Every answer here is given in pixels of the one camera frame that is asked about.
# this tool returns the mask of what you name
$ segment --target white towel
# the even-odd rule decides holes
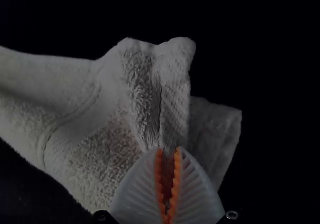
[[[219,188],[241,111],[190,97],[195,51],[184,37],[125,38],[98,60],[0,47],[0,137],[92,213],[155,146],[168,157],[185,147]]]

